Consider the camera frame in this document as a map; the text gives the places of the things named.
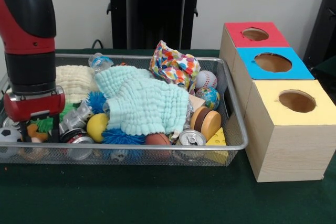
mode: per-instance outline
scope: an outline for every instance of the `towel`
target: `towel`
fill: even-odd
[[[107,129],[129,135],[183,131],[188,92],[151,77],[144,69],[116,66],[98,73],[96,83],[108,98]]]
[[[86,66],[60,66],[56,68],[56,85],[62,86],[67,103],[80,103],[90,91],[98,91],[93,75]]]

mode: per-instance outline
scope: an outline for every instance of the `blue koosh ball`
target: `blue koosh ball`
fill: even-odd
[[[216,110],[219,106],[219,101],[221,100],[218,91],[212,87],[200,88],[195,96],[205,100],[205,106],[211,110]]]
[[[131,136],[124,133],[121,129],[105,130],[101,134],[104,139],[102,144],[136,144],[141,145],[145,142],[145,136]],[[112,161],[137,162],[143,155],[142,150],[103,150],[104,157],[111,157]]]
[[[91,91],[87,98],[87,105],[92,108],[94,114],[104,113],[103,105],[105,102],[104,94],[99,91]]]

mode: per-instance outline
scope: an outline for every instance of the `metal basket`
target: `metal basket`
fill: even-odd
[[[58,54],[56,65],[86,66],[89,56]],[[109,57],[115,64],[125,62],[130,66],[144,69],[148,69],[151,60],[151,57],[143,56],[111,55]],[[248,143],[236,92],[225,62],[218,58],[197,59],[202,70],[209,70],[218,78],[217,90],[222,98],[218,112],[222,115],[227,146],[0,143],[0,154],[8,151],[17,152],[10,158],[0,158],[0,163],[228,166],[237,152],[244,149]],[[8,88],[6,75],[0,82],[2,92],[0,125],[7,117],[3,94]]]

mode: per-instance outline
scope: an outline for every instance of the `stacked wooden boxes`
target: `stacked wooden boxes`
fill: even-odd
[[[336,107],[273,23],[224,25],[258,182],[322,179],[336,149]]]

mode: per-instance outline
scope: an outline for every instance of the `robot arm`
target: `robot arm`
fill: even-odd
[[[26,141],[26,122],[54,117],[54,142],[58,140],[59,113],[65,95],[56,87],[56,23],[52,0],[0,0],[0,36],[4,43],[9,84],[5,110],[20,122]]]

